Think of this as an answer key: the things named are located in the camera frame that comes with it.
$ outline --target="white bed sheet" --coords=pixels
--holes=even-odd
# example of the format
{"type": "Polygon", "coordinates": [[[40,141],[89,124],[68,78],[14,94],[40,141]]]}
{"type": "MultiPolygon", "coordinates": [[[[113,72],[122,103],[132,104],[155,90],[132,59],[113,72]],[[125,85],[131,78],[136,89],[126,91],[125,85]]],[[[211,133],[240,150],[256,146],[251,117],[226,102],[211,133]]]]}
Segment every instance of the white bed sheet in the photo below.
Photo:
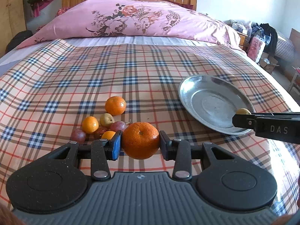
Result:
{"type": "MultiPolygon", "coordinates": [[[[157,45],[157,46],[217,46],[216,44],[199,42],[195,40],[180,39],[174,37],[146,37],[146,36],[123,36],[123,37],[92,37],[92,38],[71,38],[65,39],[69,44],[78,47],[84,46],[108,46],[121,44],[136,44],[136,45],[157,45]]],[[[28,46],[22,49],[13,49],[2,58],[0,58],[0,75],[9,68],[13,67],[20,60],[37,50],[38,48],[47,45],[49,42],[43,42],[36,45],[28,46]]],[[[243,58],[251,63],[259,70],[270,83],[280,92],[285,99],[287,105],[293,112],[300,112],[300,107],[289,93],[264,69],[245,56],[242,52],[236,50],[243,58]]]]}

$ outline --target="wooden nightstand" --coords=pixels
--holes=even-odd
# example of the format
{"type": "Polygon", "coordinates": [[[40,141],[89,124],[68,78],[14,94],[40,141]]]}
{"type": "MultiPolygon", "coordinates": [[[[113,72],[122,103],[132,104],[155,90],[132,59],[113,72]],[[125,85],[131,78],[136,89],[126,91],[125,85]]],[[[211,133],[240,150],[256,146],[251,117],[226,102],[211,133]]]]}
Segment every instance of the wooden nightstand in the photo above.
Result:
{"type": "Polygon", "coordinates": [[[238,32],[238,35],[240,36],[241,40],[240,40],[240,44],[238,45],[241,49],[243,49],[243,44],[244,44],[244,41],[245,41],[245,38],[248,36],[248,35],[245,35],[241,32],[238,32]]]}

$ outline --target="silver plate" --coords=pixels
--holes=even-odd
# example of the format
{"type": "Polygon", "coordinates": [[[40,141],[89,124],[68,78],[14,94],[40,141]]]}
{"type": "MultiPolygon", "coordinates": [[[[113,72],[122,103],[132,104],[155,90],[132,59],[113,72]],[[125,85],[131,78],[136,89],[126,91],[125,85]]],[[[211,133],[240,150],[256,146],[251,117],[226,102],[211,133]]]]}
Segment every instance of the silver plate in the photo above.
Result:
{"type": "Polygon", "coordinates": [[[240,108],[254,112],[254,107],[244,93],[227,81],[209,75],[190,76],[181,81],[178,94],[185,109],[207,127],[230,135],[250,131],[234,127],[232,117],[240,108]]]}

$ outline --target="red grape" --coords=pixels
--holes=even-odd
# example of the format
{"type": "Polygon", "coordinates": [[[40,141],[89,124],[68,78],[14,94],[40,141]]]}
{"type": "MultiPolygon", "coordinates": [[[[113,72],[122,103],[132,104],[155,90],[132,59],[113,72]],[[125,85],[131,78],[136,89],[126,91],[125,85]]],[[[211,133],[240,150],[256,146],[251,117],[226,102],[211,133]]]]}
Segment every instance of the red grape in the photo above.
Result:
{"type": "Polygon", "coordinates": [[[123,121],[116,121],[110,126],[110,130],[114,132],[124,131],[124,129],[126,129],[126,124],[123,121]]]}
{"type": "Polygon", "coordinates": [[[108,130],[108,128],[100,126],[95,132],[94,132],[94,138],[97,139],[101,139],[102,134],[104,134],[104,132],[106,132],[108,130]]]}
{"type": "Polygon", "coordinates": [[[79,144],[83,144],[86,139],[86,134],[82,129],[74,129],[71,133],[70,140],[77,141],[79,144]]]}

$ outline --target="tangerine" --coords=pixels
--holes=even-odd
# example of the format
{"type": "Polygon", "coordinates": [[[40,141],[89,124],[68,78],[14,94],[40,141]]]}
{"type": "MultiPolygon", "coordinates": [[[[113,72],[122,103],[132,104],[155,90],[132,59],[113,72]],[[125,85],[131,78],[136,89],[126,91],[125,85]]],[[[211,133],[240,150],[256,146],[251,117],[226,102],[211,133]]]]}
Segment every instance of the tangerine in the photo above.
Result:
{"type": "Polygon", "coordinates": [[[150,123],[133,123],[122,134],[122,148],[134,159],[151,157],[158,150],[159,144],[158,130],[150,123]]]}
{"type": "Polygon", "coordinates": [[[92,134],[99,128],[99,123],[97,118],[89,116],[82,121],[81,127],[86,134],[92,134]]]}
{"type": "Polygon", "coordinates": [[[112,116],[121,115],[125,112],[126,101],[120,96],[112,96],[105,103],[105,110],[112,116]]]}
{"type": "Polygon", "coordinates": [[[104,132],[104,134],[102,134],[101,139],[107,139],[107,140],[111,140],[113,138],[113,136],[115,135],[116,132],[108,130],[106,132],[104,132]]]}

